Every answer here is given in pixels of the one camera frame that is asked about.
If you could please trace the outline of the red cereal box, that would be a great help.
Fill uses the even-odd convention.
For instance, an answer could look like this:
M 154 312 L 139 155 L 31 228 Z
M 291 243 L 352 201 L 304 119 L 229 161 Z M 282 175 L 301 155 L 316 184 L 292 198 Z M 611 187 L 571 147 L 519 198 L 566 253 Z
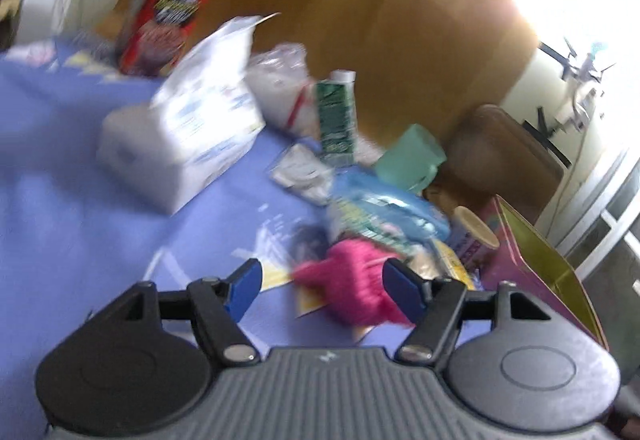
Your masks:
M 162 76 L 180 59 L 208 0 L 132 0 L 115 45 L 125 75 Z

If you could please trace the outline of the clear plastic bag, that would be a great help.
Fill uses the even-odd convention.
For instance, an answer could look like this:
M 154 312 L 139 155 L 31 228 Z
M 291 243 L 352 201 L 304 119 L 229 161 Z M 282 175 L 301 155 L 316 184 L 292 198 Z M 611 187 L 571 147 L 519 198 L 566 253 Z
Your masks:
M 309 74 L 306 56 L 303 44 L 277 44 L 250 57 L 245 83 L 268 125 L 297 137 L 318 139 L 316 80 Z

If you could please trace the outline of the blue patterned tablecloth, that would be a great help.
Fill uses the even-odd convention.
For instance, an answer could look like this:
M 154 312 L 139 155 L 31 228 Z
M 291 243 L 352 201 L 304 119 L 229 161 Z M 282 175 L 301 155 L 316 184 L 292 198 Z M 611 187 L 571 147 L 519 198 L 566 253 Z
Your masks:
M 104 117 L 156 89 L 66 41 L 1 57 L 3 438 L 44 435 L 38 363 L 130 285 L 182 289 L 248 258 L 285 271 L 326 253 L 324 210 L 270 179 L 290 144 L 273 130 L 172 216 L 105 171 L 96 160 Z

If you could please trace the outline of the white power strip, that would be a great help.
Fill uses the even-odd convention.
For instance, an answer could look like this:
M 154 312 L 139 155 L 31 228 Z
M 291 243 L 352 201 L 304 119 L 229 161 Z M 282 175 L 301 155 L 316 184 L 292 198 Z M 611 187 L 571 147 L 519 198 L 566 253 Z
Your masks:
M 596 112 L 597 99 L 602 97 L 604 89 L 602 87 L 604 73 L 613 67 L 610 63 L 604 66 L 598 62 L 606 50 L 605 44 L 593 43 L 586 52 L 582 62 L 575 64 L 578 58 L 574 48 L 569 41 L 565 41 L 570 49 L 568 58 L 568 69 L 566 75 L 566 101 L 568 115 L 564 125 L 572 125 L 577 131 L 583 131 L 591 122 L 594 112 Z

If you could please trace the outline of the pink macaron biscuit tin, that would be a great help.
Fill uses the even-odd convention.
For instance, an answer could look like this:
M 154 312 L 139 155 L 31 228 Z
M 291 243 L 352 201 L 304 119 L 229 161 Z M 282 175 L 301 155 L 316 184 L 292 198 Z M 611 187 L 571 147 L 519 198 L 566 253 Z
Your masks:
M 511 281 L 608 347 L 597 312 L 573 267 L 533 225 L 498 195 L 480 217 L 499 240 L 497 252 L 480 267 L 483 286 L 495 290 L 501 281 Z

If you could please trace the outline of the brown chair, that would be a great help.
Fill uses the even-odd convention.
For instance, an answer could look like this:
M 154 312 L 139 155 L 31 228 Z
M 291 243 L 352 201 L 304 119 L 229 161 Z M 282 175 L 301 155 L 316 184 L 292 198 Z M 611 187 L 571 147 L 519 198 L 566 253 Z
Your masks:
M 498 195 L 536 223 L 564 176 L 561 163 L 495 104 L 466 115 L 444 150 L 447 160 L 423 196 L 448 216 L 458 206 L 478 214 Z

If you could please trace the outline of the small silver foil packet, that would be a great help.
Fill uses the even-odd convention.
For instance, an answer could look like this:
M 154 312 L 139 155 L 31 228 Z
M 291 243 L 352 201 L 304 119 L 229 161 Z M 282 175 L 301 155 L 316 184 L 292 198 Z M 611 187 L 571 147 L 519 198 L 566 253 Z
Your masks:
M 324 164 L 311 148 L 294 143 L 271 167 L 269 177 L 307 202 L 326 206 L 331 197 L 334 169 Z

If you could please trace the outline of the white tissue pack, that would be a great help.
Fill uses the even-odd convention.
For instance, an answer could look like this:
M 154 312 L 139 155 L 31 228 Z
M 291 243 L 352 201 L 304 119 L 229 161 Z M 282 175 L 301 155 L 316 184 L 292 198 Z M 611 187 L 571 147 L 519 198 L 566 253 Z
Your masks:
M 194 46 L 146 104 L 104 119 L 96 158 L 174 215 L 250 151 L 265 127 L 245 72 L 263 16 L 235 17 Z

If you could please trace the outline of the green white carton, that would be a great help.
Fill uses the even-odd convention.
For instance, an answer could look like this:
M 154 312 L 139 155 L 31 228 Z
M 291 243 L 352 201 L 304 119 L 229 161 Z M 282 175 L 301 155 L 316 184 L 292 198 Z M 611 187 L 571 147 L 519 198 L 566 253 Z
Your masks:
M 355 163 L 357 115 L 356 72 L 334 70 L 314 86 L 316 94 L 322 160 L 332 167 Z

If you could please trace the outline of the blue toothbrush case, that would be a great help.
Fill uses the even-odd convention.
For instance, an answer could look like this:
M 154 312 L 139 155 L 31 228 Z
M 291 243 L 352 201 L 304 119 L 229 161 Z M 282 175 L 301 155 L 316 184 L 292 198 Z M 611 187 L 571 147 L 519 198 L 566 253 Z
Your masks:
M 358 168 L 335 176 L 326 221 L 332 241 L 362 238 L 399 252 L 450 234 L 449 220 L 436 206 Z

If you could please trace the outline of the pink knitted soft item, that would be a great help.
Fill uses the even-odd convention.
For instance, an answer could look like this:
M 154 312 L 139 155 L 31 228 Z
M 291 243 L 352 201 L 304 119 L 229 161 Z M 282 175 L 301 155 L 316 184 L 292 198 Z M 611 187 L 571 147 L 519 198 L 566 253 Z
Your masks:
M 353 327 L 384 323 L 410 325 L 383 286 L 383 266 L 396 259 L 370 241 L 348 239 L 334 243 L 326 257 L 306 261 L 293 271 L 293 281 L 318 291 L 329 312 Z

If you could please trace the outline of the paper cup with pink print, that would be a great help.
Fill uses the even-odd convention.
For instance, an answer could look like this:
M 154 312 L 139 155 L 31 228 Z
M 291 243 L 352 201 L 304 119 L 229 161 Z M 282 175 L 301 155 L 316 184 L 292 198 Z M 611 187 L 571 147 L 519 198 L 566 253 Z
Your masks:
M 465 206 L 457 206 L 452 212 L 446 244 L 470 272 L 484 268 L 500 247 L 486 223 Z

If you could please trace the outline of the mint green plastic cup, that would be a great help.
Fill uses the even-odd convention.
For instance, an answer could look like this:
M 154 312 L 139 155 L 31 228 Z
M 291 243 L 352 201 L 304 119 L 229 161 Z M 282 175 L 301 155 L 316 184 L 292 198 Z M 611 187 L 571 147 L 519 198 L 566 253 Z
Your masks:
M 423 126 L 412 124 L 376 161 L 376 176 L 399 189 L 421 193 L 436 177 L 447 156 Z

